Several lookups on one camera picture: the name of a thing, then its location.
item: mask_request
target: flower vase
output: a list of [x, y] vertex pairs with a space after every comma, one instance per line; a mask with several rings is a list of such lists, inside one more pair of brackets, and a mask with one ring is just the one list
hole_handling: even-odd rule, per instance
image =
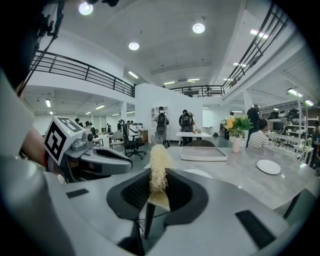
[[232, 152], [238, 153], [239, 150], [240, 150], [240, 138], [235, 137], [233, 142]]

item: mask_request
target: backpack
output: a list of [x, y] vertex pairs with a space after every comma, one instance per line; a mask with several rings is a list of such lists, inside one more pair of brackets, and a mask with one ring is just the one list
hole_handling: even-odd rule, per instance
[[160, 113], [157, 118], [158, 125], [166, 125], [166, 115], [165, 112]]
[[189, 115], [188, 113], [184, 113], [184, 114], [183, 114], [181, 123], [182, 123], [183, 125], [189, 125], [189, 124], [191, 124], [190, 115]]

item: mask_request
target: office chair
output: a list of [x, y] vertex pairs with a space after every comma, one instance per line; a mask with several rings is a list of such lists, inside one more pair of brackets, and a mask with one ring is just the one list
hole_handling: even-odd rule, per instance
[[139, 153], [147, 154], [145, 151], [138, 151], [139, 147], [143, 146], [142, 138], [135, 138], [137, 135], [132, 135], [133, 139], [129, 139], [129, 124], [123, 125], [123, 138], [124, 138], [124, 154], [129, 158], [132, 155], [138, 155], [141, 160], [144, 159]]

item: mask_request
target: tray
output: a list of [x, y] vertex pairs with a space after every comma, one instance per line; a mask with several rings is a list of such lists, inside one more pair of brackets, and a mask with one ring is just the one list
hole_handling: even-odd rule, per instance
[[217, 147], [184, 146], [181, 159], [192, 161], [226, 161], [228, 156]]

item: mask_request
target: ceiling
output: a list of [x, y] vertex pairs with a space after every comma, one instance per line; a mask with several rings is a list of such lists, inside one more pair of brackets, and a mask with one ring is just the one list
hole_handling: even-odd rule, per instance
[[[51, 108], [47, 107], [46, 99], [50, 100]], [[53, 87], [28, 85], [25, 88], [24, 101], [36, 115], [49, 114], [49, 111], [57, 115], [83, 115], [91, 111], [92, 115], [110, 116], [121, 112], [121, 101], [116, 99]], [[128, 112], [134, 109], [133, 104], [127, 103]]]
[[[320, 102], [319, 68], [306, 46], [247, 91], [254, 104], [272, 109], [296, 100], [295, 96], [288, 93], [290, 88], [302, 94], [303, 100], [311, 100], [316, 104]], [[231, 103], [244, 104], [243, 93], [235, 96]]]
[[238, 28], [235, 31], [234, 42], [230, 48], [220, 73], [216, 73], [210, 84], [222, 85], [228, 78], [234, 68], [234, 63], [239, 63], [255, 35], [250, 34], [251, 30], [258, 31], [263, 20], [265, 19], [270, 3], [267, 1], [248, 0], [246, 2], [243, 15], [238, 22]]
[[[221, 71], [244, 2], [248, 5], [252, 1], [120, 0], [115, 7], [97, 2], [93, 12], [83, 16], [78, 12], [82, 0], [70, 0], [65, 5], [62, 29], [103, 47], [149, 83], [162, 86], [200, 78], [195, 84], [207, 85], [213, 74]], [[205, 31], [194, 33], [195, 23], [204, 24]], [[243, 36], [252, 38], [250, 30]], [[131, 42], [139, 43], [140, 48], [130, 50]], [[246, 40], [239, 42], [248, 47]]]

